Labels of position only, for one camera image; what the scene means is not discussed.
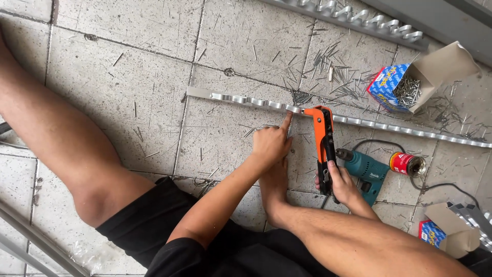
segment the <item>leg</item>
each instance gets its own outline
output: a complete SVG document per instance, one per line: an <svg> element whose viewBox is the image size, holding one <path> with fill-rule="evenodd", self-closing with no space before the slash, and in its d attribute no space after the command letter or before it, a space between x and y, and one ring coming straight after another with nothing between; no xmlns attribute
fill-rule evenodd
<svg viewBox="0 0 492 277"><path fill-rule="evenodd" d="M339 276L475 276L421 240L377 220L285 201L286 166L260 179L268 221L296 235L313 257Z"/></svg>
<svg viewBox="0 0 492 277"><path fill-rule="evenodd" d="M29 76L2 40L0 88L0 114L65 183L87 224L99 226L154 187L123 168L95 123Z"/></svg>

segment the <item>hand riveter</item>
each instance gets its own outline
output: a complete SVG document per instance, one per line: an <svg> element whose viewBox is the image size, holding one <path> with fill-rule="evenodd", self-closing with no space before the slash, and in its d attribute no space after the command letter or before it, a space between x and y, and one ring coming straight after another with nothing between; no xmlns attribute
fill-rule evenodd
<svg viewBox="0 0 492 277"><path fill-rule="evenodd" d="M305 115L313 117L314 137L318 153L319 190L323 195L333 195L334 202L340 204L332 193L333 181L328 171L328 161L334 161L335 165L337 164L335 145L333 143L332 111L320 105L311 109L304 109L303 112Z"/></svg>

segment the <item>box of rivets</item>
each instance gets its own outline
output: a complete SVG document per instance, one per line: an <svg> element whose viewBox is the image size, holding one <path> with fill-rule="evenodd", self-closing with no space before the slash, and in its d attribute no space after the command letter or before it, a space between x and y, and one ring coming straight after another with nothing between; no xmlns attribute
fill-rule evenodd
<svg viewBox="0 0 492 277"><path fill-rule="evenodd" d="M383 67L367 91L389 111L414 113L441 85L480 72L456 41L415 62Z"/></svg>

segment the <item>drill chuck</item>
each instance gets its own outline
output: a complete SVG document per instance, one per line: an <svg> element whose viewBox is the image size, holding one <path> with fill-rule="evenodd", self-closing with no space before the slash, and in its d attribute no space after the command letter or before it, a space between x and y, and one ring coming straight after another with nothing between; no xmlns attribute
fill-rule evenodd
<svg viewBox="0 0 492 277"><path fill-rule="evenodd" d="M344 148L338 148L335 150L335 155L347 162L350 162L354 158L354 153Z"/></svg>

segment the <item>power drill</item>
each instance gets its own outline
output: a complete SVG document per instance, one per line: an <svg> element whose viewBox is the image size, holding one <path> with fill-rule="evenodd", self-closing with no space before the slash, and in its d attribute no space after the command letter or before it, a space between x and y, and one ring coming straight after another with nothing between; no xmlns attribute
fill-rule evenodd
<svg viewBox="0 0 492 277"><path fill-rule="evenodd" d="M362 197L372 206L390 167L357 151L338 148L335 155L345 161L344 166L350 175L360 179Z"/></svg>

